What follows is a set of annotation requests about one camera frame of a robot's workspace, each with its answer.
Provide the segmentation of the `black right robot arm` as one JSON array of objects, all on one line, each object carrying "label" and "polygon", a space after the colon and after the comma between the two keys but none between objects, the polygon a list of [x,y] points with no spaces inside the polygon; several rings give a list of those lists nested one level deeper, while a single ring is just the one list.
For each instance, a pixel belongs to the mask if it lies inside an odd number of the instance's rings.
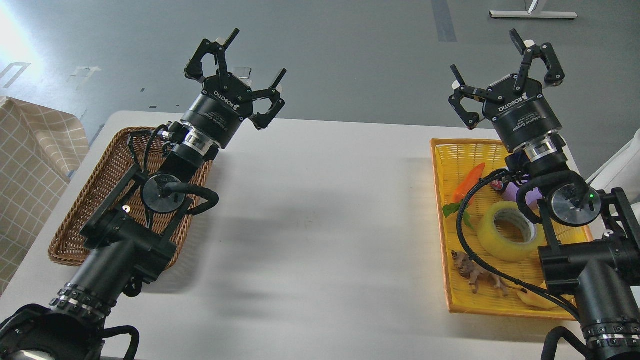
[{"label": "black right robot arm", "polygon": [[[457,66],[450,67],[455,76],[451,107],[470,130],[491,121],[509,153],[505,168],[480,178],[462,198],[455,220],[459,243],[480,268],[578,321],[581,337],[564,326],[547,333],[543,360],[555,359],[562,339],[586,360],[637,360],[640,317],[633,287],[640,278],[639,222],[621,187],[596,190],[569,168],[562,125],[543,94],[565,79],[551,43],[524,41],[516,29],[509,36],[522,57],[517,73],[476,88],[464,82]],[[499,271],[467,243],[467,205],[480,189],[503,179],[518,186],[519,212],[544,230],[546,245],[538,248],[538,257],[546,288]]]}]

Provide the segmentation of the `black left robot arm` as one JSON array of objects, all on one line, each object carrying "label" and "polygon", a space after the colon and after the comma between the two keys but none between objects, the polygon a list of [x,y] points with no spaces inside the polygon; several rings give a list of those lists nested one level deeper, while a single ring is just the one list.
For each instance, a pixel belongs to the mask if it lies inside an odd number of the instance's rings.
[{"label": "black left robot arm", "polygon": [[134,326],[106,328],[121,294],[135,297],[158,280],[178,252],[171,240],[181,221],[215,207],[219,196],[194,183],[249,120],[266,129],[285,105],[282,69],[266,88],[253,90],[227,67],[226,52],[238,36],[203,39],[184,75],[201,84],[179,121],[148,133],[142,160],[133,132],[133,163],[80,230],[87,259],[49,305],[28,304],[1,324],[3,360],[100,360],[108,338],[129,335],[124,359],[134,360],[140,333]]}]

